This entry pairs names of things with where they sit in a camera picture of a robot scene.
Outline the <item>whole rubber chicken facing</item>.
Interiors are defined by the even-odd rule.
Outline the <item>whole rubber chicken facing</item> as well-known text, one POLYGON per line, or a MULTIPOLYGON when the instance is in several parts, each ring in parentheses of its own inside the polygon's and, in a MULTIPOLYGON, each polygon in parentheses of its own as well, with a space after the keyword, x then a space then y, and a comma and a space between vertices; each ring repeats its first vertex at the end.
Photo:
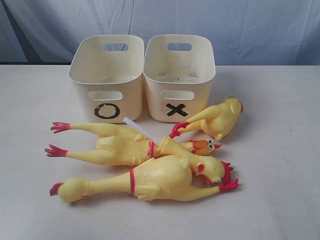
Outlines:
MULTIPOLYGON (((154 151, 151 155, 152 142, 134 128, 111 123, 66 123, 54 122, 51 130, 59 133, 67 130, 83 130, 98 136, 96 149, 91 151, 71 151, 50 145, 44 151, 49 157, 67 157, 96 165, 137 166, 151 158, 178 158, 178 155, 162 155, 154 151)), ((189 140, 178 142, 184 149, 197 155, 206 156, 221 147, 212 140, 189 140)))
POLYGON ((49 194, 58 195, 63 202, 67 203, 75 203, 90 195, 107 192, 130 193, 144 201, 156 199, 193 201, 238 187, 237 179, 221 181, 223 177, 230 177, 231 167, 223 161, 219 164, 220 176, 213 179, 218 184, 213 187, 192 186, 193 174, 190 159, 167 155, 157 159, 151 158, 129 172, 110 178, 99 180, 70 178, 54 184, 49 194))

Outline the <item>headless yellow rubber chicken body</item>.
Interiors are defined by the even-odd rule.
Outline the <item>headless yellow rubber chicken body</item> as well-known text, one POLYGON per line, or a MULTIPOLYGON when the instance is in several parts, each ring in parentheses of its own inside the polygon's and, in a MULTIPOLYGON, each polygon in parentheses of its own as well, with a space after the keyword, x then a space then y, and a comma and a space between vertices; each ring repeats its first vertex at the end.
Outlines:
POLYGON ((202 130, 208 136, 220 141, 232 130, 242 112, 242 103, 237 98, 230 97, 177 123, 169 136, 174 138, 183 133, 202 130))

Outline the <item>cream bin marked X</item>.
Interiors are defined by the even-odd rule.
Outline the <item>cream bin marked X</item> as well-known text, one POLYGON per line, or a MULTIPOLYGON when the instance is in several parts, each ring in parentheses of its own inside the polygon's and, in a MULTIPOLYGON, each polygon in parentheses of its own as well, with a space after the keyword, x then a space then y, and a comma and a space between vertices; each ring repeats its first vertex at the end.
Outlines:
POLYGON ((150 116, 183 122, 207 107, 216 74, 212 44, 199 35, 155 36, 146 48, 143 74, 150 116))

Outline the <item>cream bin marked O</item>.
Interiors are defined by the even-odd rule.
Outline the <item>cream bin marked O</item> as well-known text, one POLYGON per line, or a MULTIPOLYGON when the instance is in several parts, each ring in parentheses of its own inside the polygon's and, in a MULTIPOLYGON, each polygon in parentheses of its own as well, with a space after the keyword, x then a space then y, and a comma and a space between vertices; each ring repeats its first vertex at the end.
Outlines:
POLYGON ((135 35, 96 35, 80 43, 68 75, 88 121, 115 124, 141 115, 144 57, 144 41, 135 35))

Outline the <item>white backdrop curtain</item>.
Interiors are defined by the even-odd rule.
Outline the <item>white backdrop curtain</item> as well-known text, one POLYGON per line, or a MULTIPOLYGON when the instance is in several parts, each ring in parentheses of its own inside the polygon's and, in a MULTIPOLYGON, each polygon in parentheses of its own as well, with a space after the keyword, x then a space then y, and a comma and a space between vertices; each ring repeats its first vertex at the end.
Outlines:
POLYGON ((82 40, 199 35, 218 65, 318 65, 317 0, 3 0, 1 62, 68 63, 82 40))

